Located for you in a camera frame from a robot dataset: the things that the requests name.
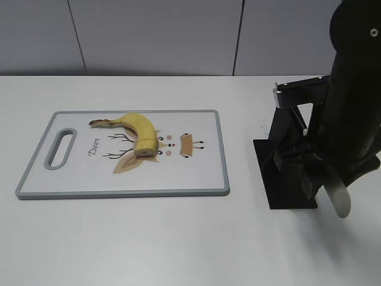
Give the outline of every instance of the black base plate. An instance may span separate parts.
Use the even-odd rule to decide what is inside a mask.
[[[297,176],[298,169],[289,168],[281,174],[272,158],[273,144],[267,139],[253,140],[253,142],[270,209],[316,209],[315,199],[308,200],[305,197],[300,181],[290,179]]]

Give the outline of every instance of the deer text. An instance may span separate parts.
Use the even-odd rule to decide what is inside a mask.
[[[95,153],[96,153],[96,149],[97,149],[98,144],[99,144],[98,141],[99,141],[99,139],[94,139],[94,142],[93,142],[93,148],[90,149],[90,150],[88,151],[88,155],[89,155],[89,156],[95,155]]]

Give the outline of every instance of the gray cutting board rim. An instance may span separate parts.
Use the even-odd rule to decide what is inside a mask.
[[[51,130],[51,126],[54,124],[55,119],[60,114],[101,114],[101,113],[141,113],[141,114],[163,114],[163,113],[213,113],[216,120],[218,147],[221,163],[221,175],[223,177],[223,186],[221,188],[181,188],[181,189],[147,189],[142,191],[133,192],[131,190],[101,190],[101,191],[59,191],[59,192],[23,192],[23,185],[25,184],[30,169],[39,155],[42,145]],[[216,110],[123,110],[123,111],[57,111],[55,112],[45,129],[45,132],[26,168],[24,175],[22,176],[20,183],[15,191],[16,196],[20,200],[43,200],[43,199],[68,199],[68,198],[122,198],[122,197],[177,197],[177,196],[205,196],[205,195],[227,195],[230,192],[229,180],[227,177],[226,159],[224,155],[223,138],[221,133],[220,119],[218,111]]]

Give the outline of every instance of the deer antler drawing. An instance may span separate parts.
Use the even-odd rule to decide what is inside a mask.
[[[128,150],[119,150],[119,152],[121,152],[120,154],[107,153],[107,155],[103,155],[102,157],[108,157],[109,159],[119,159],[119,158],[121,158],[122,156],[124,156],[125,153],[127,153],[127,152],[129,152],[129,151],[133,151],[133,148],[128,149]]]
[[[117,134],[114,134],[114,136],[107,136],[111,139],[115,139],[115,138],[124,138],[125,140],[122,140],[122,141],[129,141],[131,143],[134,143],[135,141],[131,140],[130,138],[127,137],[126,134],[122,134],[122,133],[117,133]]]
[[[117,134],[114,134],[114,136],[107,136],[107,137],[111,139],[124,138],[124,140],[122,141],[129,141],[131,143],[135,142],[134,140],[131,140],[130,138],[128,138],[126,134],[122,134],[122,133],[117,133]],[[133,148],[128,150],[119,150],[119,152],[121,152],[120,154],[107,153],[107,155],[103,155],[102,157],[108,157],[109,159],[119,159],[119,158],[122,158],[122,156],[124,156],[125,153],[128,153],[129,151],[133,151]]]

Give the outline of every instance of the gray wall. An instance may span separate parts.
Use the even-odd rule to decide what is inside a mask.
[[[241,0],[70,5],[89,74],[232,74]]]
[[[341,0],[246,0],[235,75],[329,74]]]
[[[0,0],[0,75],[84,73],[66,0]]]
[[[0,75],[329,73],[339,3],[246,0],[236,54],[242,0],[0,0]]]

